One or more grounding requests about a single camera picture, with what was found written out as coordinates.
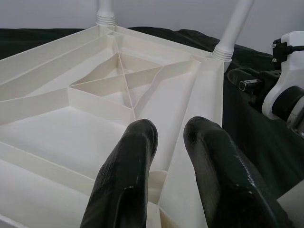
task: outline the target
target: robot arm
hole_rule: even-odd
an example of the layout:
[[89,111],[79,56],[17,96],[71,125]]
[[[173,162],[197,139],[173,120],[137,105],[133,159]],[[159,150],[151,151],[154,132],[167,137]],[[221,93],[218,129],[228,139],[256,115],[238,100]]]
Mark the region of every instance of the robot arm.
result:
[[241,81],[239,88],[251,89],[251,105],[269,119],[287,122],[304,138],[304,31],[291,32],[273,43],[273,63],[280,71],[261,72],[256,80]]

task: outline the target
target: black fabric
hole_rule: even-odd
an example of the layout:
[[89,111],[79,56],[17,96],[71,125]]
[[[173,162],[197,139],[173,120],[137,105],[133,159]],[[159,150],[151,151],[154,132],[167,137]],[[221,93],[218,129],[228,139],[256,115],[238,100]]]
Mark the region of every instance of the black fabric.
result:
[[[186,29],[131,29],[206,51],[212,51],[219,41]],[[80,29],[0,29],[0,58],[77,31]],[[229,70],[240,67],[256,71],[273,70],[271,59],[269,54],[236,45]],[[304,140],[287,130],[283,121],[269,120],[251,108],[248,105],[250,97],[225,76],[223,128],[255,164],[274,195],[279,197],[304,179]]]
[[218,124],[193,117],[184,141],[208,227],[294,227],[255,166]]

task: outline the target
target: white plastic part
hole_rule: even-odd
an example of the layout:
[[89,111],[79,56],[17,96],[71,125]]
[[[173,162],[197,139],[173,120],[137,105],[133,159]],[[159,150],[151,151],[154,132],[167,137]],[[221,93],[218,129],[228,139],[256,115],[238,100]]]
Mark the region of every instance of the white plastic part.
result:
[[304,227],[304,180],[277,201],[288,214],[294,227]]
[[0,61],[0,219],[79,227],[100,167],[127,125],[147,118],[159,136],[147,225],[206,227],[182,131],[195,115],[221,124],[223,61],[100,28]]
[[225,62],[224,72],[228,69],[233,56],[233,48],[249,15],[254,0],[238,0],[220,42],[215,46],[212,56]]
[[28,228],[21,223],[18,223],[8,217],[0,215],[0,227],[1,228]]
[[100,26],[115,26],[113,0],[99,0],[96,24]]
[[[291,32],[285,34],[281,38],[281,42],[287,42],[287,46],[301,46],[303,45],[304,31]],[[275,103],[279,95],[292,86],[298,86],[304,89],[304,52],[298,51],[290,54],[287,57],[287,61],[282,63],[282,73],[279,77],[276,85],[267,94],[263,106],[262,112],[269,119],[278,119],[272,113],[272,106]]]

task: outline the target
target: white robot part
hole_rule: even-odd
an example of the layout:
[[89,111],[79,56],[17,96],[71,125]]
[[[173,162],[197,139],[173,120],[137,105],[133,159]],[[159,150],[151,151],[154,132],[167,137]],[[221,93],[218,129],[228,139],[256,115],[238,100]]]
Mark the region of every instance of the white robot part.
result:
[[[281,38],[281,42],[287,42],[288,46],[302,46],[304,44],[304,31],[288,33]],[[282,73],[277,84],[267,94],[262,112],[269,119],[278,119],[272,113],[272,107],[279,95],[292,86],[304,89],[304,51],[294,52],[282,63]]]

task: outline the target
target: black plastic component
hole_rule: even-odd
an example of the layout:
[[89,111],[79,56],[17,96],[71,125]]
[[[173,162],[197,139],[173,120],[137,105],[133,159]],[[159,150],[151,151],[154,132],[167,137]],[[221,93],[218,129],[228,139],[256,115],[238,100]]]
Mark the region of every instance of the black plastic component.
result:
[[256,87],[251,96],[251,101],[249,102],[250,106],[254,109],[262,112],[262,105],[265,100],[265,97],[269,91],[276,85],[279,77],[281,75],[280,71],[262,71],[259,74],[255,75],[256,78],[260,79],[263,83]]
[[290,113],[302,96],[304,96],[303,89],[298,86],[289,87],[275,100],[272,106],[272,113],[287,121]]
[[250,79],[240,81],[238,84],[238,88],[245,93],[252,94],[254,90],[260,88],[263,84],[263,81],[260,79]]
[[273,42],[272,55],[276,59],[277,63],[282,63],[287,60],[289,53],[287,52],[287,43],[281,43],[281,39],[277,39]]
[[184,141],[209,228],[293,228],[263,178],[219,125],[194,117]]
[[281,43],[281,39],[273,42],[272,55],[276,70],[281,69],[281,63],[287,61],[287,56],[295,51],[304,51],[304,46],[287,46],[287,43]]
[[81,228],[146,227],[148,175],[156,148],[151,121],[128,126],[98,173]]

